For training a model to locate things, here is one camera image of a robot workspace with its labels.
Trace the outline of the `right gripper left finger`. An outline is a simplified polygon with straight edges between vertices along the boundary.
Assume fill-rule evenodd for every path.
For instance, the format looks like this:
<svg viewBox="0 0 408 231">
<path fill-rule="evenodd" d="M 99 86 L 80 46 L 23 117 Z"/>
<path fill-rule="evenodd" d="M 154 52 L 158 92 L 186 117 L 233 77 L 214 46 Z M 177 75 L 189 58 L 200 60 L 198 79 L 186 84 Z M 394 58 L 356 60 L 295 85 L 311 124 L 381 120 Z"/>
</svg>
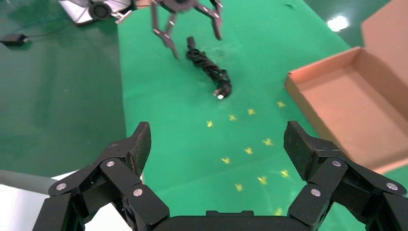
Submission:
<svg viewBox="0 0 408 231">
<path fill-rule="evenodd" d="M 170 212 L 141 180 L 151 143 L 149 123 L 140 122 L 130 137 L 110 143 L 92 164 L 54 183 L 34 230 L 83 231 L 108 204 L 133 231 L 154 230 Z"/>
</svg>

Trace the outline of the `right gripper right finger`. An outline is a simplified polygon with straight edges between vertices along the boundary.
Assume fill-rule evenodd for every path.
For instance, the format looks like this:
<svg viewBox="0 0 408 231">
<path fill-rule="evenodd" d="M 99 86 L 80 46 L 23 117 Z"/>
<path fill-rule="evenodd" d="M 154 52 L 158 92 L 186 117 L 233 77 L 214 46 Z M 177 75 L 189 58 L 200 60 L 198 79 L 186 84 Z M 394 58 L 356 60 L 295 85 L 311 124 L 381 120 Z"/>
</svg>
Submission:
<svg viewBox="0 0 408 231">
<path fill-rule="evenodd" d="M 368 231 L 407 230 L 407 190 L 400 183 L 353 162 L 332 141 L 308 135 L 295 121 L 287 124 L 283 147 L 306 182 L 288 217 L 307 230 L 318 230 L 335 203 Z"/>
</svg>

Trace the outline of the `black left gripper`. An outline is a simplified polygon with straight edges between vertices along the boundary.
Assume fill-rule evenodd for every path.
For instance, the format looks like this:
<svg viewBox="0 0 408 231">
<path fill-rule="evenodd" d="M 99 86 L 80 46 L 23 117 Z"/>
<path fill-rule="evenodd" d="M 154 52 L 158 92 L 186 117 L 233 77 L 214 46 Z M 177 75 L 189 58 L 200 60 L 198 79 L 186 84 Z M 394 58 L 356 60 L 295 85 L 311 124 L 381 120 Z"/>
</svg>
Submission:
<svg viewBox="0 0 408 231">
<path fill-rule="evenodd" d="M 199 0 L 153 0 L 150 9 L 152 17 L 152 29 L 153 33 L 158 36 L 165 47 L 170 48 L 174 57 L 178 60 L 179 55 L 174 44 L 174 41 L 171 38 L 171 32 L 175 26 L 177 13 L 189 11 L 191 8 L 201 12 L 211 19 L 214 35 L 217 40 L 222 40 L 221 27 L 223 24 L 222 11 L 223 3 L 221 0 L 210 0 L 213 8 L 200 3 Z M 170 12 L 170 18 L 168 20 L 165 30 L 159 28 L 158 22 L 158 12 L 157 7 L 161 6 Z"/>
</svg>

